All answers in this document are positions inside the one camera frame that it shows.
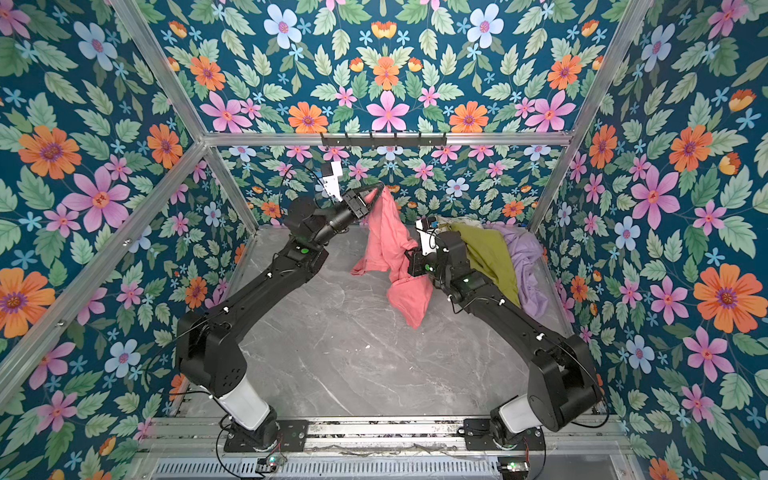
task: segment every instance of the wall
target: wall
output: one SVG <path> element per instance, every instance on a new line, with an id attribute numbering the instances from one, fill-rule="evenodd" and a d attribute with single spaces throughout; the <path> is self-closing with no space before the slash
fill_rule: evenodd
<path id="1" fill-rule="evenodd" d="M 0 359 L 173 166 L 157 161 L 153 137 L 178 143 L 179 155 L 189 143 L 105 2 L 15 2 L 11 15 L 10 26 L 0 20 Z M 91 36 L 104 55 L 88 50 Z M 65 153 L 61 170 L 34 163 L 61 153 L 51 142 Z M 108 170 L 113 162 L 130 171 Z M 112 207 L 77 197 L 91 191 Z M 57 211 L 68 229 L 53 226 Z M 246 240 L 200 162 L 0 412 L 0 478 L 122 478 L 180 383 L 164 348 L 177 319 L 222 298 Z M 13 310 L 19 289 L 23 314 Z"/>
<path id="2" fill-rule="evenodd" d="M 766 11 L 657 2 L 542 231 L 655 480 L 768 475 Z"/>

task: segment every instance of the gray marble floor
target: gray marble floor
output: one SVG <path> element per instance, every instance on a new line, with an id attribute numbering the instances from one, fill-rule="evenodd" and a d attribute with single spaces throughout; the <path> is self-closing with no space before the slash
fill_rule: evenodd
<path id="1" fill-rule="evenodd" d="M 245 285 L 286 242 L 287 229 L 260 230 L 243 277 Z M 248 378 L 280 416 L 480 415 L 525 393 L 528 369 L 485 323 L 455 315 L 435 291 L 418 330 L 386 298 L 386 273 L 352 276 L 368 230 L 355 227 L 329 245 L 320 273 L 278 303 L 248 333 L 241 348 Z M 542 324 L 564 332 L 560 302 L 540 265 L 551 297 Z M 181 415 L 221 410 L 190 396 Z"/>

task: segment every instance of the green cloth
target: green cloth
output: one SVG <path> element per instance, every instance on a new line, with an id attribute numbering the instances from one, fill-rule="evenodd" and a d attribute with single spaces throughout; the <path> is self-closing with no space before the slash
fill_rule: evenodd
<path id="1" fill-rule="evenodd" d="M 452 223 L 451 230 L 459 232 L 467 244 L 469 266 L 493 280 L 504 296 L 520 306 L 518 277 L 502 233 L 461 223 Z"/>

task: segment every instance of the metal vent grille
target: metal vent grille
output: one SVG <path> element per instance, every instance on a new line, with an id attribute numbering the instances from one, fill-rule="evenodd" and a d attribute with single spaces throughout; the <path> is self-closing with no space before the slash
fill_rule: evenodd
<path id="1" fill-rule="evenodd" d="M 229 470 L 244 478 L 255 478 L 263 467 L 256 458 L 224 458 Z M 499 478 L 496 458 L 291 458 L 270 478 Z M 215 458 L 165 458 L 153 478 L 223 478 L 226 473 Z"/>

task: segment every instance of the pile of clothes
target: pile of clothes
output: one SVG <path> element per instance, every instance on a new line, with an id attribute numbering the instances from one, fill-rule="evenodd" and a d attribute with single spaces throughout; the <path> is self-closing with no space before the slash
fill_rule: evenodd
<path id="1" fill-rule="evenodd" d="M 375 270 L 389 271 L 392 286 L 389 302 L 400 310 L 406 322 L 417 329 L 432 297 L 426 275 L 410 276 L 405 255 L 419 245 L 400 220 L 397 205 L 388 190 L 368 216 L 370 235 L 365 256 L 355 265 L 353 275 Z M 438 232 L 452 230 L 467 245 L 469 264 L 493 280 L 501 292 L 533 318 L 547 308 L 547 297 L 539 290 L 534 262 L 543 254 L 536 236 L 525 228 L 505 223 L 482 223 L 468 217 L 438 217 Z"/>

